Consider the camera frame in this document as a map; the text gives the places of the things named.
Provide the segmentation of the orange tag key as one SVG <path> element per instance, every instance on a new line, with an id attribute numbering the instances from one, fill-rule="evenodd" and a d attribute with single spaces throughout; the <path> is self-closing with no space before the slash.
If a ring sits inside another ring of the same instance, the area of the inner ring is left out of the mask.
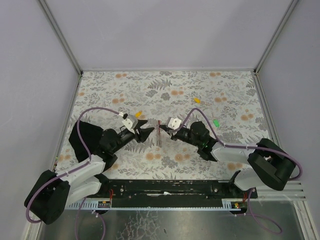
<path id="1" fill-rule="evenodd" d="M 138 111 L 138 112 L 135 114 L 135 117 L 138 118 L 139 116 L 141 116 L 141 115 L 142 115 L 142 112 L 143 112 L 142 110 Z"/>

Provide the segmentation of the red grey key organizer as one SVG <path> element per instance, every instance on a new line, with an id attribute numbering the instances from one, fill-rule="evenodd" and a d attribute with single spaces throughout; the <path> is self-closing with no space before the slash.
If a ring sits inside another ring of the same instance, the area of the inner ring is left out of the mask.
<path id="1" fill-rule="evenodd" d="M 156 124 L 156 138 L 157 138 L 157 146 L 159 148 L 162 147 L 162 129 L 160 128 L 161 126 L 161 121 L 157 120 L 157 124 Z"/>

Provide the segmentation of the green tag key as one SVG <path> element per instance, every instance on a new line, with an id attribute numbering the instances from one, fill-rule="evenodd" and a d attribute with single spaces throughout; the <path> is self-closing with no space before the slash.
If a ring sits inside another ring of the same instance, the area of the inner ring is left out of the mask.
<path id="1" fill-rule="evenodd" d="M 219 128 L 220 127 L 220 122 L 219 122 L 219 119 L 217 116 L 215 116 L 214 114 L 212 114 L 212 122 L 214 124 L 214 126 L 216 128 Z"/>

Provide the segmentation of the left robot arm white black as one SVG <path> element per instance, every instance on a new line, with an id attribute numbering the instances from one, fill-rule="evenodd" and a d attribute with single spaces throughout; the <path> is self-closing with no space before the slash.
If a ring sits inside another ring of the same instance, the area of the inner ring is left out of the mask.
<path id="1" fill-rule="evenodd" d="M 77 121 L 69 136 L 78 164 L 59 172 L 44 171 L 24 201 L 26 218 L 33 223 L 29 213 L 39 222 L 55 222 L 65 207 L 84 197 L 100 192 L 108 180 L 102 176 L 118 157 L 116 152 L 131 141 L 145 142 L 154 127 L 143 128 L 147 120 L 138 120 L 132 129 L 125 125 L 120 132 L 102 129 L 84 121 Z"/>

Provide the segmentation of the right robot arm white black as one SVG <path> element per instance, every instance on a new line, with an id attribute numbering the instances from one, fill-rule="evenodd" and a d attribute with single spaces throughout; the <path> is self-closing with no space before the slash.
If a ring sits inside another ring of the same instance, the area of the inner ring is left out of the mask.
<path id="1" fill-rule="evenodd" d="M 232 176 L 232 184 L 243 191 L 260 186 L 282 191 L 297 166 L 287 153 L 267 138 L 247 145 L 220 143 L 210 135 L 203 122 L 194 122 L 189 128 L 178 128 L 176 121 L 177 119 L 174 119 L 174 123 L 161 124 L 159 127 L 171 140 L 179 140 L 196 147 L 197 154 L 202 159 L 250 166 Z"/>

